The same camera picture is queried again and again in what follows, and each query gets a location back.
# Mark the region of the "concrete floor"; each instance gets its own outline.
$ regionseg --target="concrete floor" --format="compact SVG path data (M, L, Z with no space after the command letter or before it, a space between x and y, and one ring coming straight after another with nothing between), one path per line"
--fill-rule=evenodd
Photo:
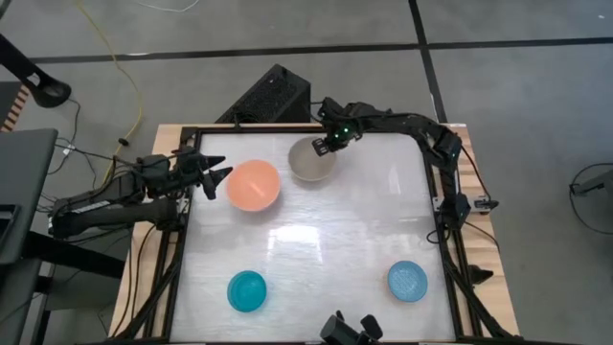
M181 8L191 0L151 3ZM417 42L404 0L202 0L184 13L125 0L86 0L85 6L119 54ZM607 1L429 0L419 6L429 42L594 37L613 30ZM13 1L0 32L30 57L106 54L72 0ZM580 168L612 161L613 46L431 54L448 121L468 124L485 182L501 201L492 219L521 333L610 343L613 238L581 226L567 188ZM435 116L419 51L131 61L124 66L144 94L146 118L125 158L149 153L159 124L213 122L273 63L311 81L313 100L329 95ZM110 154L137 114L125 78L109 62L41 67L70 83L83 106L78 147ZM0 81L13 80L0 70ZM69 136L74 111L72 104L41 109L28 102L17 128L56 127ZM94 163L102 175L105 163ZM75 156L45 191L73 194L90 183L86 162ZM602 195L579 201L605 230L613 221L604 216L609 206ZM35 221L45 228L44 218ZM122 257L126 247L118 244L113 255ZM58 279L70 274L56 270ZM102 340L95 312L116 293L117 282L82 275L52 294L48 306L64 311L52 313L45 344Z

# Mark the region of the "orange bowl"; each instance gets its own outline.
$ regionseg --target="orange bowl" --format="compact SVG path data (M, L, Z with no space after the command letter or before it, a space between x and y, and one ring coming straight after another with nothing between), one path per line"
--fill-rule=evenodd
M270 163L250 160L235 167L228 176L230 202L243 211L257 212L272 205L279 196L281 179Z

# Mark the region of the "bowl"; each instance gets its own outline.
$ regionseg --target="bowl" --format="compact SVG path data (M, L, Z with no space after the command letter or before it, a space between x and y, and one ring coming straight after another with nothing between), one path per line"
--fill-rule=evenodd
M279 196L281 179L270 163L250 160L236 166L227 177L226 192L230 202L248 212L258 212Z
M417 302L428 290L428 278L423 269L410 261L392 265L387 274L387 284L397 299L403 302Z
M297 141L287 155L287 162L294 176L306 182L321 181L328 177L336 163L336 152L317 155L312 145L315 139L317 137L313 136Z
M228 284L228 302L237 311L254 311L265 299L266 282L258 272L242 271Z

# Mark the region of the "blue bowl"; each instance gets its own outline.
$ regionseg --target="blue bowl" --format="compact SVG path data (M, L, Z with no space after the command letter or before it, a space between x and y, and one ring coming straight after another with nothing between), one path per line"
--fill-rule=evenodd
M266 282L254 271L242 271L228 285L228 302L237 311L254 311L266 299Z
M418 264L409 261L395 263L387 274L387 284L397 299L417 302L428 290L428 278Z

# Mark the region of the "yellow cable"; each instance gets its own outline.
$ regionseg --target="yellow cable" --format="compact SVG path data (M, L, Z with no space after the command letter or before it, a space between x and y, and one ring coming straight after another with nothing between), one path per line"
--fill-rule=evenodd
M115 62L115 67L117 67L117 69L120 72L122 72L124 74L124 76L126 76L130 80L130 83L132 84L132 87L134 88L134 91L136 92L136 98L137 98L137 101L138 101L138 118L136 119L136 123L134 123L134 126L132 126L130 131L125 135L124 139L127 140L132 135L134 130L136 130L136 128L139 126L141 121L143 120L143 95L141 94L141 91L139 91L138 86L136 86L136 82L134 82L134 79L125 71L125 69L117 61L117 58L115 57L115 52L113 52L113 48L111 47L110 43L108 42L108 39L106 39L106 36L102 33L102 30L100 29L100 27L98 27L98 25L96 25L96 23L94 22L94 19L92 19L91 15L89 15L89 13L85 10L85 7L83 6L83 0L76 0L76 1L77 1L77 7L79 8L79 11L81 13L83 13L83 15L87 18L87 20L89 21L89 24L91 24L91 26L94 29L96 29L96 32L98 33L98 36L100 37L100 39L106 45L106 48L108 49L108 52L110 53L111 57L113 58L113 62ZM117 149L115 149L115 153L113 153L113 155L119 155L119 152L122 150L122 146L123 145L120 144L117 147ZM106 180L108 179L108 177L109 177L108 175L110 174L112 165L113 165L113 162L111 162L108 165L108 168L106 169L106 172L104 173L104 178L102 179L102 184L104 184L106 182Z

